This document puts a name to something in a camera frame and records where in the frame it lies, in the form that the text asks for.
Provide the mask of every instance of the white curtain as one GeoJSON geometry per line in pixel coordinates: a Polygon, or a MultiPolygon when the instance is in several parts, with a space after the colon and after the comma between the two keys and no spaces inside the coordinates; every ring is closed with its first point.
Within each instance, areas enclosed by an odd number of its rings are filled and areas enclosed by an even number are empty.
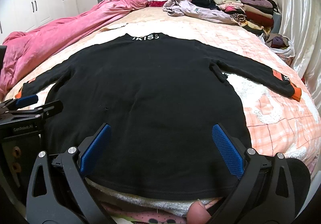
{"type": "Polygon", "coordinates": [[[277,0],[282,13],[280,34],[294,43],[292,68],[306,80],[321,114],[321,0],[277,0]]]}

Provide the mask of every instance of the black sweatshirt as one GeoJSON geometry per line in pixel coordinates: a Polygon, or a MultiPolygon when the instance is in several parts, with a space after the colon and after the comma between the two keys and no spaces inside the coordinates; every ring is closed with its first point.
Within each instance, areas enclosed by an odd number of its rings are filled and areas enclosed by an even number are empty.
{"type": "Polygon", "coordinates": [[[59,99],[64,109],[45,124],[50,154],[78,146],[104,122],[111,126],[112,140],[89,176],[94,182],[154,199],[220,197],[236,178],[212,126],[222,123],[251,147],[242,102],[221,70],[300,100],[300,89],[266,65],[162,33],[89,46],[25,83],[22,96],[57,81],[46,103],[59,99]]]}

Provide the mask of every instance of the sweatshirt sleeve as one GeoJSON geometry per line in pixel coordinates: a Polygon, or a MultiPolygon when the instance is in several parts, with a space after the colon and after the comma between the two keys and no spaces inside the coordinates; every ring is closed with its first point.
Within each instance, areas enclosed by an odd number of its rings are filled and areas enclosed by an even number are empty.
{"type": "Polygon", "coordinates": [[[43,74],[40,74],[28,83],[24,83],[20,91],[20,96],[16,97],[25,97],[32,94],[37,94],[52,83],[61,80],[68,80],[73,70],[69,63],[69,59],[65,60],[43,74]]]}
{"type": "Polygon", "coordinates": [[[216,64],[221,70],[238,74],[260,83],[278,94],[300,101],[301,88],[292,83],[286,75],[251,58],[227,50],[212,46],[208,46],[207,50],[211,52],[209,53],[210,62],[216,64]]]}

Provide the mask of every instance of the purple sweater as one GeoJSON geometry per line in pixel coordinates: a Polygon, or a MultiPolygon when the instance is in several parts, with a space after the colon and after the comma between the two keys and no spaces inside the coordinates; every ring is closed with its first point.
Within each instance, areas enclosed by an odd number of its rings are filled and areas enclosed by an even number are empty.
{"type": "Polygon", "coordinates": [[[261,6],[265,8],[273,8],[272,4],[268,0],[241,0],[243,4],[251,4],[254,6],[261,6]]]}

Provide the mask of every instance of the lavender garment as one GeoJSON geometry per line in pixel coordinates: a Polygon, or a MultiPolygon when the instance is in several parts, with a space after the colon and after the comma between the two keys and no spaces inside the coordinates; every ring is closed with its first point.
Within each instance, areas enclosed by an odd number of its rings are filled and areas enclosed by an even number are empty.
{"type": "Polygon", "coordinates": [[[170,16],[187,15],[217,24],[236,24],[236,21],[223,11],[198,7],[187,0],[168,0],[163,11],[170,16]]]}
{"type": "Polygon", "coordinates": [[[273,8],[272,4],[268,0],[241,0],[243,4],[250,4],[254,6],[261,6],[265,8],[273,8]]]}

